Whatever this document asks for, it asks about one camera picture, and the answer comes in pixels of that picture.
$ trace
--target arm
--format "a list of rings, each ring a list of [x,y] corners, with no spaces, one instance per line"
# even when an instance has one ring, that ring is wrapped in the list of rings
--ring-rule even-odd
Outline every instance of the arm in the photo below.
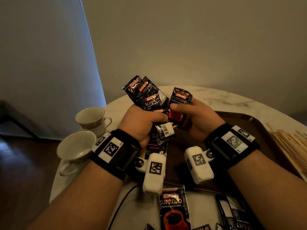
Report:
[[[208,105],[192,99],[191,105],[171,104],[171,109],[189,115],[188,131],[203,142],[224,124]],[[269,229],[305,229],[307,226],[307,184],[254,151],[228,170],[240,192],[263,226]]]
[[[132,105],[119,129],[138,140],[144,148],[153,122],[164,122],[167,115],[144,111]],[[90,162],[80,175],[29,226],[34,229],[106,229],[116,205],[122,181]]]
[[[265,229],[305,229],[307,184],[258,150],[228,170]]]

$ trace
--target cup handle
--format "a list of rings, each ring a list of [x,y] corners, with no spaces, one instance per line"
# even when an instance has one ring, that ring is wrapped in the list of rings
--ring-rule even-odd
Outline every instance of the cup handle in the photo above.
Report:
[[[106,128],[107,128],[107,127],[109,127],[109,125],[112,123],[112,118],[111,118],[111,117],[105,117],[104,120],[105,120],[105,119],[109,119],[109,120],[110,120],[110,123],[106,126]]]
[[[59,174],[60,174],[62,177],[69,176],[69,175],[71,175],[71,174],[73,174],[73,173],[75,173],[75,172],[77,171],[77,169],[75,169],[75,170],[73,170],[73,171],[71,171],[71,172],[69,172],[69,173],[66,173],[66,172],[65,172],[65,169],[66,169],[67,166],[70,166],[70,165],[71,165],[71,164],[68,163],[68,164],[62,166],[62,168],[61,168],[61,170],[60,170],[60,172],[59,172]]]

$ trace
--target marble table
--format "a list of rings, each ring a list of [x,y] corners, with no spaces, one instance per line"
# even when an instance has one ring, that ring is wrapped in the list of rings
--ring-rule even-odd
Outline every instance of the marble table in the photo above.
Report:
[[[174,86],[188,90],[192,93],[193,97],[208,104],[215,111],[236,112],[253,116],[268,130],[269,127],[266,123],[269,123],[276,129],[280,128],[290,133],[295,133],[295,130],[307,132],[306,126],[289,116],[264,104],[233,93],[188,85],[161,86],[159,89],[165,95],[170,97]],[[131,105],[132,101],[127,95],[125,95],[104,107],[106,111],[105,116],[111,116],[113,119],[112,124],[107,129],[108,132],[117,128],[125,112]],[[63,164],[64,161],[62,160],[54,178],[50,202],[77,176],[77,174],[74,174],[68,177],[61,177],[59,175],[59,169]],[[85,165],[86,163],[78,165],[79,172]],[[119,205],[122,198],[134,185],[135,183],[131,182],[129,179],[124,181],[117,205]],[[192,229],[204,224],[210,224],[211,228],[215,229],[216,223],[222,223],[213,193],[196,193],[187,191],[187,201]],[[144,229],[147,223],[151,224],[156,230],[160,229],[160,216],[157,199],[142,193],[141,189],[135,189],[127,197],[118,212],[112,229]]]

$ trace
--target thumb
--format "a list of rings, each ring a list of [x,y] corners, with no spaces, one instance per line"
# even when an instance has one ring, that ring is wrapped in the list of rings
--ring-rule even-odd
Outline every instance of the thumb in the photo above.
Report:
[[[148,115],[152,123],[165,122],[168,119],[168,116],[162,112],[149,111]]]
[[[192,105],[187,105],[187,104],[176,104],[172,103],[171,104],[171,110],[179,112],[179,113],[184,113],[190,116],[195,116],[197,115],[197,107],[192,106]]]

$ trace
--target white tracking device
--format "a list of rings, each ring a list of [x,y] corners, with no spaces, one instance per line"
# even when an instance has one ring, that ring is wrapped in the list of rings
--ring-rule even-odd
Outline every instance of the white tracking device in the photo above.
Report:
[[[143,192],[151,196],[159,197],[162,194],[162,187],[165,174],[166,156],[159,153],[152,153],[148,160],[138,158],[136,169],[145,173]]]
[[[209,165],[209,162],[214,158],[207,156],[208,151],[203,152],[198,146],[190,147],[185,151],[185,161],[196,184],[214,178],[213,171]]]

